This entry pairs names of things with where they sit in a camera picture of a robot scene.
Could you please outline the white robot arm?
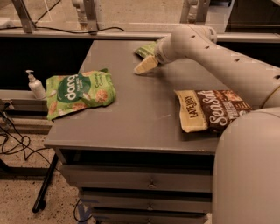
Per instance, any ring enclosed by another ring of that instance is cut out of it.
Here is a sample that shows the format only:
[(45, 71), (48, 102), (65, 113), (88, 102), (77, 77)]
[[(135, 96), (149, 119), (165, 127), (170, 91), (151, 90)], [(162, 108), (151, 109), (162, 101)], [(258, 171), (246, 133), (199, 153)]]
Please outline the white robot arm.
[(188, 58), (248, 102), (218, 142), (212, 224), (280, 224), (280, 69), (217, 44), (214, 28), (182, 24), (134, 70)]

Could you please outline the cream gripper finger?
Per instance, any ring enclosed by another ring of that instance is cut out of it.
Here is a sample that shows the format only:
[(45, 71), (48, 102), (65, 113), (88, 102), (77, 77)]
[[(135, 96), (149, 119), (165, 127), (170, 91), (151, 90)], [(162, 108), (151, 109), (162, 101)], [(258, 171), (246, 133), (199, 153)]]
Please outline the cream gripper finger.
[(158, 61), (156, 57), (153, 55), (149, 55), (145, 57), (143, 61), (134, 68), (134, 73), (144, 74), (157, 66), (158, 66)]

